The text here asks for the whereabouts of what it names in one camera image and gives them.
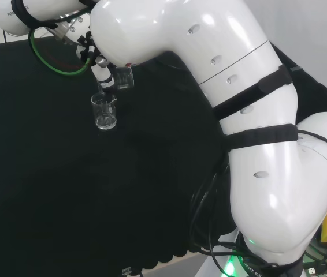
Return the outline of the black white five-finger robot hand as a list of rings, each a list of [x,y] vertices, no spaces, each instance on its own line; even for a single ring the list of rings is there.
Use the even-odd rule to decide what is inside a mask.
[[[102,68],[99,65],[94,65],[91,67],[91,70],[100,91],[106,91],[114,87],[114,77],[108,67]]]

